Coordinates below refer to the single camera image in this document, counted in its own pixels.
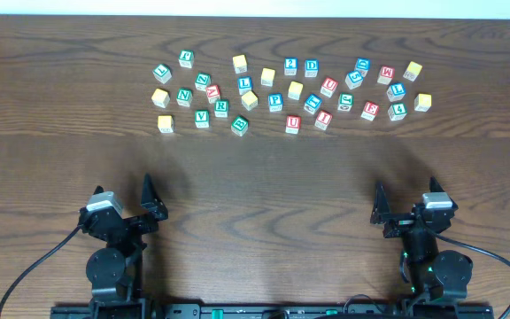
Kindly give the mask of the red E block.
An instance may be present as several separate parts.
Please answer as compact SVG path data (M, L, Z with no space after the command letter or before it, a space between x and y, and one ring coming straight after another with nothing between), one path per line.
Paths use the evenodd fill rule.
M379 105L377 105L373 102L367 101L364 105L364 108L363 108L363 111L361 114L361 118L368 120L368 121L373 121L375 119L376 115L379 113L379 109L380 109Z

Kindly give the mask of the green N block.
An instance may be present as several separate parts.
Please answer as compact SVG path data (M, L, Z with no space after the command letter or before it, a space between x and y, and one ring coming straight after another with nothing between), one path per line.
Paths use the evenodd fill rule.
M191 107L193 93L191 89L180 88L177 92L177 104L184 107Z

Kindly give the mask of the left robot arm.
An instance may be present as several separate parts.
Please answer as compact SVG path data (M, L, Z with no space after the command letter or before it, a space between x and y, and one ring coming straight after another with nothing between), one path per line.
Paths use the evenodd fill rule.
M157 316L155 302L143 296L143 235L158 231L168 210L150 175L143 178L144 214L124 218L123 205L112 191L96 187L80 210L78 226L85 234L105 242L87 262L91 282L90 317L146 319Z

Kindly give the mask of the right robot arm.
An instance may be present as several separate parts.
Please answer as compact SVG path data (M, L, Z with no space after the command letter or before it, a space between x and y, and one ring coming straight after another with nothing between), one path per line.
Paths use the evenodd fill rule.
M393 213L383 185L375 186L370 222L382 224L385 238L398 237L403 244L400 272L413 288L413 296L402 301L405 315L415 315L422 306L456 309L457 302L468 295L473 262L462 253L440 251L437 246L437 236L451 227L457 209L434 177L429 191L408 213Z

